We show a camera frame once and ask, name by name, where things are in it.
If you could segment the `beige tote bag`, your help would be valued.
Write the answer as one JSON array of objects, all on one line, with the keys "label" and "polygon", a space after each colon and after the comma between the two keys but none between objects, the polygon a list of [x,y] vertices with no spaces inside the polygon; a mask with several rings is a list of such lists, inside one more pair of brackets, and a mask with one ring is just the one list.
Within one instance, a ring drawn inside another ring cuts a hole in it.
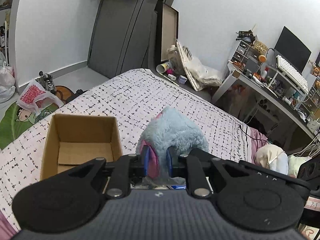
[{"label": "beige tote bag", "polygon": [[219,87],[223,83],[223,73],[214,68],[210,68],[190,53],[186,46],[182,46],[176,40],[178,62],[184,71],[188,81],[195,91],[201,91],[206,87]]}]

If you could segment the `white red plastic bag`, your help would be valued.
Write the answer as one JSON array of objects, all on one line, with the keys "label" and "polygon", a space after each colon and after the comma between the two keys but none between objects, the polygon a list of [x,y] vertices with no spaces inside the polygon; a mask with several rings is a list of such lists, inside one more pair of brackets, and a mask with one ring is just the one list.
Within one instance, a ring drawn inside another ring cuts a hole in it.
[{"label": "white red plastic bag", "polygon": [[36,80],[31,80],[17,100],[17,105],[36,116],[51,104],[56,104],[59,108],[63,102],[51,92],[45,90]]}]

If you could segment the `black framed brown board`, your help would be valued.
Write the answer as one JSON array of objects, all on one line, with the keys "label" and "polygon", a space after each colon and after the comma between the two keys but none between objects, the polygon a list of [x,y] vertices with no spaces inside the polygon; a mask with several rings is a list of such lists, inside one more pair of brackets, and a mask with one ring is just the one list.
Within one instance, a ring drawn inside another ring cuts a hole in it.
[{"label": "black framed brown board", "polygon": [[156,5],[157,23],[155,40],[155,63],[160,64],[167,60],[168,49],[176,44],[178,39],[178,20],[177,10],[168,6],[164,2]]}]

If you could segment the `paper cup on floor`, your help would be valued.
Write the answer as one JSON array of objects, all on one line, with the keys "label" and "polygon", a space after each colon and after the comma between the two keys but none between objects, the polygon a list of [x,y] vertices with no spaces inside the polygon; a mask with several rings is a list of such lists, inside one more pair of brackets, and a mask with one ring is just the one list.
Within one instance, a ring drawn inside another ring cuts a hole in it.
[{"label": "paper cup on floor", "polygon": [[173,69],[173,68],[174,68],[174,65],[172,64],[172,62],[171,61],[166,61],[166,62],[163,62],[163,63],[159,64],[156,67],[156,71],[159,74],[163,74],[163,73],[167,72],[169,69]]}]

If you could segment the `white black patterned bedspread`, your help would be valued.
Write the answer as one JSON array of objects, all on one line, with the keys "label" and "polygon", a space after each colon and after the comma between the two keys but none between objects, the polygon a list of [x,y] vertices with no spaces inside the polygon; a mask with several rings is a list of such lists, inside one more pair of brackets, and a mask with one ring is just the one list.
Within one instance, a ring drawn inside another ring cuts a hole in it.
[{"label": "white black patterned bedspread", "polygon": [[[210,102],[157,77],[133,69],[98,85],[57,110],[59,114],[114,116],[123,153],[134,152],[148,122],[165,107],[193,120],[208,140],[210,154],[233,161],[250,161],[249,127]],[[15,194],[40,178],[50,117],[26,130],[1,152],[1,212],[15,230],[12,213]]]}]

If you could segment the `dark grey door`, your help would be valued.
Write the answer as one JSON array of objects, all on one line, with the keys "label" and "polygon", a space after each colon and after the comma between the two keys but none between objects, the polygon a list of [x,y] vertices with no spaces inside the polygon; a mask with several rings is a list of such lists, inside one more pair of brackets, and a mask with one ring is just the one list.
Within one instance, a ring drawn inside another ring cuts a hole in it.
[{"label": "dark grey door", "polygon": [[88,67],[109,79],[131,69],[146,68],[160,1],[172,5],[174,0],[101,0]]}]

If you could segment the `white keyboard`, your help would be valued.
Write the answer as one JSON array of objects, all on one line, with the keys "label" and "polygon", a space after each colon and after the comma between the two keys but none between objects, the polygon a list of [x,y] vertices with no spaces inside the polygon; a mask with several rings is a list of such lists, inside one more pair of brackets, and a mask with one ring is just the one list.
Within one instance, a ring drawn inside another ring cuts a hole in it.
[{"label": "white keyboard", "polygon": [[287,75],[304,93],[308,92],[306,79],[281,55],[276,56],[277,68]]}]

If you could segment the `white desk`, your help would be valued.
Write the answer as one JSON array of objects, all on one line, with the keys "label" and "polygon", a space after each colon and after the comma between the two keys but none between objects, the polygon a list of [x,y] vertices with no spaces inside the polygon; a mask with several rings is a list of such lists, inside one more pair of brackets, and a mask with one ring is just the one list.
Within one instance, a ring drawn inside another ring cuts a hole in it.
[{"label": "white desk", "polygon": [[273,95],[267,88],[264,86],[258,85],[256,82],[249,79],[247,76],[244,76],[238,68],[236,68],[231,61],[227,63],[227,75],[221,86],[217,89],[214,95],[211,98],[211,103],[216,104],[219,98],[227,92],[227,90],[232,87],[236,81],[243,82],[246,86],[252,88],[255,92],[265,97],[268,101],[274,104],[277,109],[282,111],[288,118],[290,118],[296,125],[298,125],[311,139],[315,137],[315,134],[308,129],[305,122],[298,116],[296,110],[291,106],[285,103],[283,100],[280,100],[275,95]]}]

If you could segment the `green leaf cartoon rug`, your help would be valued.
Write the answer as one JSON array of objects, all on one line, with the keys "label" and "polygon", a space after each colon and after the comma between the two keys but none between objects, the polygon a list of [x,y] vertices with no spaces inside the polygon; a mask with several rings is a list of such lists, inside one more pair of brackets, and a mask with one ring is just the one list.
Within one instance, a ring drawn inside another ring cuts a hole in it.
[{"label": "green leaf cartoon rug", "polygon": [[16,140],[23,132],[31,128],[40,120],[55,112],[59,107],[51,104],[36,116],[35,113],[27,111],[13,103],[5,112],[1,120],[1,150]]}]

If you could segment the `brown cardboard box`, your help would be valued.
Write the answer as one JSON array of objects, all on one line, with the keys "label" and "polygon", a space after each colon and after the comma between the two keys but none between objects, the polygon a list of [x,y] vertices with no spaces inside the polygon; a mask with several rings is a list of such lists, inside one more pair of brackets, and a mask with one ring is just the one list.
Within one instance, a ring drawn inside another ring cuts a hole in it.
[{"label": "brown cardboard box", "polygon": [[54,114],[44,146],[40,179],[55,176],[95,158],[113,162],[122,155],[115,117]]}]

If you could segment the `black computer monitor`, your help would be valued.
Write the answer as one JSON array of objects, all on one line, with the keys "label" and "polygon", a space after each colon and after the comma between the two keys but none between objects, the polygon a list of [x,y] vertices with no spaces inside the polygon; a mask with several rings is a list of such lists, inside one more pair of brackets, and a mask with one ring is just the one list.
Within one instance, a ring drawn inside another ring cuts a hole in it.
[{"label": "black computer monitor", "polygon": [[286,26],[283,27],[274,49],[302,74],[311,50]]}]

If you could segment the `fluffy light blue plush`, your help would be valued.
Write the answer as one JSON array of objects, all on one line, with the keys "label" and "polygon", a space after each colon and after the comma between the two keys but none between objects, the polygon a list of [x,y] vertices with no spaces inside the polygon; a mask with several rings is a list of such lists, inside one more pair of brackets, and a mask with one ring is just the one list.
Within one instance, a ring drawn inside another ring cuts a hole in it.
[{"label": "fluffy light blue plush", "polygon": [[136,147],[141,154],[143,147],[150,148],[147,175],[156,184],[175,184],[169,177],[167,149],[172,147],[176,155],[189,154],[192,149],[209,150],[208,140],[199,126],[172,107],[165,107],[142,132]]}]

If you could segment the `white garbage bag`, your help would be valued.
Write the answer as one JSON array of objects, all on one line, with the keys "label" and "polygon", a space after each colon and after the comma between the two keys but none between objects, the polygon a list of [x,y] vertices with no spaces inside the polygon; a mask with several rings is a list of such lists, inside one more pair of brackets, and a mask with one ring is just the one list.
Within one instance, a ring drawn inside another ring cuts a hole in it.
[{"label": "white garbage bag", "polygon": [[1,52],[0,70],[0,102],[8,101],[16,92],[14,69],[7,65],[4,54]]}]

